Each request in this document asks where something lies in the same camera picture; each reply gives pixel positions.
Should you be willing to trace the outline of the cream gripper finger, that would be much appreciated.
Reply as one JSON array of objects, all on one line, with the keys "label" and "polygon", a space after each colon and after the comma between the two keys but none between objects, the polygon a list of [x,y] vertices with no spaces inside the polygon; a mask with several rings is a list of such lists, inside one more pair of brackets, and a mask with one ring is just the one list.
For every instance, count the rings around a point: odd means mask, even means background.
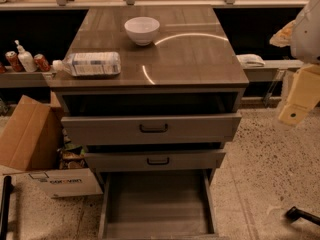
[{"label": "cream gripper finger", "polygon": [[294,24],[294,20],[287,23],[282,29],[280,29],[270,38],[269,43],[273,46],[280,48],[289,46],[291,42]]},{"label": "cream gripper finger", "polygon": [[296,126],[320,102],[320,66],[308,64],[293,74],[293,81],[278,120]]}]

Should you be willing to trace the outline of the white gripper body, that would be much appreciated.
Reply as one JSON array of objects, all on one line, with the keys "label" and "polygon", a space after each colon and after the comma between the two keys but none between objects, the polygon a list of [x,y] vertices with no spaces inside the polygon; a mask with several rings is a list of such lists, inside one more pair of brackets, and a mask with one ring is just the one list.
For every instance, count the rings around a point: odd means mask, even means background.
[{"label": "white gripper body", "polygon": [[320,0],[310,0],[297,15],[290,49],[304,63],[320,63]]}]

